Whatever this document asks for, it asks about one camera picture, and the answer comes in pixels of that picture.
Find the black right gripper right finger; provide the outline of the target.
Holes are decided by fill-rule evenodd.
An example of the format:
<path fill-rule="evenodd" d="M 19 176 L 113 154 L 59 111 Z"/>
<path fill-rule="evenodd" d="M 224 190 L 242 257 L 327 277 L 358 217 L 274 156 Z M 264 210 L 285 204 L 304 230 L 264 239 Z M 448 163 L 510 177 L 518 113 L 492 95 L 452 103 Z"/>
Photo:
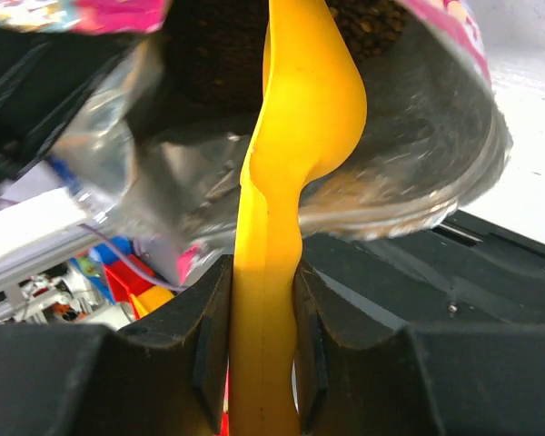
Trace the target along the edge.
<path fill-rule="evenodd" d="M 545 324 L 371 318 L 308 264 L 293 285 L 305 435 L 545 435 Z"/>

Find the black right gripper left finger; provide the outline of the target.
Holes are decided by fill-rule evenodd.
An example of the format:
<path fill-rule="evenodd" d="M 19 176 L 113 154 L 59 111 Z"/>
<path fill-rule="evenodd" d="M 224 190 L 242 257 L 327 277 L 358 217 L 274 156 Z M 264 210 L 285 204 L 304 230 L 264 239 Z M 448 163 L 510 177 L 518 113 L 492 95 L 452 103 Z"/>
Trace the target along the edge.
<path fill-rule="evenodd" d="M 220 430 L 233 260 L 119 331 L 0 325 L 0 435 Z"/>

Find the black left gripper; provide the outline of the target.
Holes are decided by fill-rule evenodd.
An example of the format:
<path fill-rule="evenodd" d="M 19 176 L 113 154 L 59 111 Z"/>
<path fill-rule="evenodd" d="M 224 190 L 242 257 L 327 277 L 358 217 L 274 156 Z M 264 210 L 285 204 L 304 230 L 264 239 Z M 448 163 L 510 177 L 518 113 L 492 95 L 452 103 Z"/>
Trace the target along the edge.
<path fill-rule="evenodd" d="M 0 184 L 27 173 L 141 40 L 0 28 Z"/>

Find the pink pet food bag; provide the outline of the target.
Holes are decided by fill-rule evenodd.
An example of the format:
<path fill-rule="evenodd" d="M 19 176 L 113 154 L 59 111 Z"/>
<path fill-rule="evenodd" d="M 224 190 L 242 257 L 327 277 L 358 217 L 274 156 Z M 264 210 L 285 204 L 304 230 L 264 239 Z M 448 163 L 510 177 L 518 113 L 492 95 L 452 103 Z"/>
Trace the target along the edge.
<path fill-rule="evenodd" d="M 122 235 L 198 244 L 201 253 L 233 245 L 263 93 L 257 111 L 235 114 L 183 93 L 165 61 L 173 2 L 0 1 L 0 28 L 18 33 L 141 38 L 45 157 L 0 184 L 0 197 L 64 188 Z M 394 2 L 408 11 L 406 26 L 382 54 L 353 61 L 366 123 L 345 161 L 303 187 L 305 235 L 371 241 L 429 229 L 486 193 L 508 161 L 512 139 L 466 4 Z"/>

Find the yellow plastic scoop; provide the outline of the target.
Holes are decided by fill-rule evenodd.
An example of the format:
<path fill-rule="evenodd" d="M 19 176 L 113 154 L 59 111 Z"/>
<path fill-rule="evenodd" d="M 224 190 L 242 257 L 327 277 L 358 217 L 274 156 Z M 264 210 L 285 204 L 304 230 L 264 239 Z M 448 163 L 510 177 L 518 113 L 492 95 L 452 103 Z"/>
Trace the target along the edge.
<path fill-rule="evenodd" d="M 263 105 L 241 171 L 233 256 L 233 435 L 300 431 L 292 393 L 300 195 L 352 153 L 366 117 L 362 78 L 327 4 L 270 2 Z"/>

